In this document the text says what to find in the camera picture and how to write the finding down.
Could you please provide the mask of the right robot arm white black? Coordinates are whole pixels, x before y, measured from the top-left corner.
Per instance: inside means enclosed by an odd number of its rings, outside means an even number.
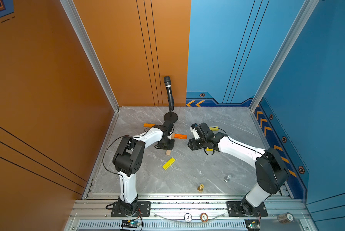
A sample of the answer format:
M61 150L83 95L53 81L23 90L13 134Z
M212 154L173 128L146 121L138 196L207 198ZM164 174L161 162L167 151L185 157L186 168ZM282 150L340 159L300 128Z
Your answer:
M253 216L264 200L277 194L289 178L289 171L277 150L256 148L231 139L219 132L212 137L192 138L188 142L192 150L212 149L238 158L256 170L257 182L242 199L239 211L245 216Z

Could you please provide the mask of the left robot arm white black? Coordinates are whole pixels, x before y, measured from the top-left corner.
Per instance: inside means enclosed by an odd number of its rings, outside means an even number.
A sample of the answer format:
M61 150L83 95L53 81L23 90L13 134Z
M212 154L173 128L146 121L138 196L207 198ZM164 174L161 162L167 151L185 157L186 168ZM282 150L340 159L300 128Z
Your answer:
M145 149L156 144L157 149L172 150L173 131L174 127L154 126L140 135L122 137L112 162L120 180L117 205L126 215L134 215L137 212L136 173L142 165Z

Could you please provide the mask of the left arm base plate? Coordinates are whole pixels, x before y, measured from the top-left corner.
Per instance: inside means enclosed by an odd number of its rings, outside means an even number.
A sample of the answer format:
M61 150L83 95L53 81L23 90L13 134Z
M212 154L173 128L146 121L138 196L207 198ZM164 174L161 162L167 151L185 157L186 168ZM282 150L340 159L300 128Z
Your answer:
M125 204L123 202L117 202L111 211L111 217L137 217L139 214L142 218L149 217L151 212L150 201L138 201L132 204Z

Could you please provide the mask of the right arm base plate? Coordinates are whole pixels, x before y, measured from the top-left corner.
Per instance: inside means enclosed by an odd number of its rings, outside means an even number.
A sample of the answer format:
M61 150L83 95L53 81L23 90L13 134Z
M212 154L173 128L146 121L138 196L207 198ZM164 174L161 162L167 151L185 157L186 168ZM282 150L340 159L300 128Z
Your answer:
M227 211L230 217L267 217L268 212L264 202L258 207L253 207L248 202L227 201Z

